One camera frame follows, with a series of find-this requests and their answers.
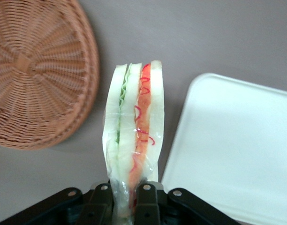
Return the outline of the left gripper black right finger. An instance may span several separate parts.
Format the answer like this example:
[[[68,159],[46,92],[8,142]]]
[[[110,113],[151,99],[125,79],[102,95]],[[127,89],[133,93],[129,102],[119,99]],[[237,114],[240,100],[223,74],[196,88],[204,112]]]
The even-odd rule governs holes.
[[[136,190],[135,225],[238,225],[225,213],[186,189],[166,193],[159,183],[144,183]]]

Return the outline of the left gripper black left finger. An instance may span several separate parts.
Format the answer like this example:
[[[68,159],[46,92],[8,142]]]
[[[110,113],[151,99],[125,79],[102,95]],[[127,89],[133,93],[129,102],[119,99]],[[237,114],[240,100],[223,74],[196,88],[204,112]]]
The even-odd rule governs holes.
[[[2,220],[0,225],[109,225],[113,194],[109,182],[90,188],[87,193],[75,187],[52,196]]]

